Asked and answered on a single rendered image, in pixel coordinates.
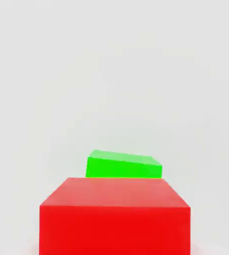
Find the small red cube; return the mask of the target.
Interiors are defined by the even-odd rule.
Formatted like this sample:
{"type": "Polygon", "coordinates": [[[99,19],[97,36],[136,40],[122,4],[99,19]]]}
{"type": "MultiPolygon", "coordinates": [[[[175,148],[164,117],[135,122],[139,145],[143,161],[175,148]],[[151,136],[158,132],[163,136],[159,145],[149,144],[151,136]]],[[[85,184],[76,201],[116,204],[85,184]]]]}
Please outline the small red cube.
{"type": "Polygon", "coordinates": [[[190,223],[163,179],[68,178],[40,205],[39,255],[191,255],[190,223]]]}

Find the small green cube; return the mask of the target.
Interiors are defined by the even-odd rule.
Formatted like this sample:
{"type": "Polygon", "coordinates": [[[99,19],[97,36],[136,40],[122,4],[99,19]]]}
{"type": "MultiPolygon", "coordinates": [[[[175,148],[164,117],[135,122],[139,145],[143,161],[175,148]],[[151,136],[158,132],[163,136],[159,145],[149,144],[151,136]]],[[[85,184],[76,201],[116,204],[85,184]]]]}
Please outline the small green cube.
{"type": "Polygon", "coordinates": [[[151,156],[93,150],[87,159],[89,178],[161,178],[162,165],[151,156]]]}

